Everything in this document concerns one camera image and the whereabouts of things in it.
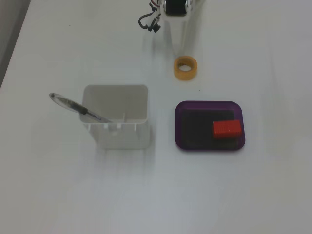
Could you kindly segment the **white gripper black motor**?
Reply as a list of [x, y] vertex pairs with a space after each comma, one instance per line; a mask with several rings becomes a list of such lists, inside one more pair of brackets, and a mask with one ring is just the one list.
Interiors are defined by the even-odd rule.
[[180, 54], [185, 45], [185, 55], [192, 56], [195, 50], [196, 15], [192, 12], [188, 24], [186, 16], [193, 10], [193, 1], [164, 0], [162, 9], [165, 14], [164, 21], [170, 29], [173, 52]]

